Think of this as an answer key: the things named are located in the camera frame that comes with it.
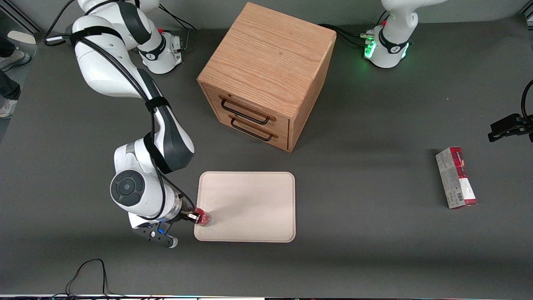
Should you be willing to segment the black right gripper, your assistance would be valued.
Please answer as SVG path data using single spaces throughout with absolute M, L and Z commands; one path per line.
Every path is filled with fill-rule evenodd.
M 200 214 L 195 213 L 195 207 L 189 207 L 187 205 L 181 205 L 180 207 L 177 207 L 175 205 L 172 208 L 173 218 L 172 223 L 179 222 L 181 220 L 185 220 L 188 222 L 195 223 L 195 221 L 200 221 Z

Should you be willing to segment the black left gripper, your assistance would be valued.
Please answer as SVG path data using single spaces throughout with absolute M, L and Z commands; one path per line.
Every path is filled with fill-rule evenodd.
M 492 123 L 488 139 L 493 143 L 513 135 L 528 135 L 529 140 L 533 142 L 533 115 L 524 117 L 514 113 Z

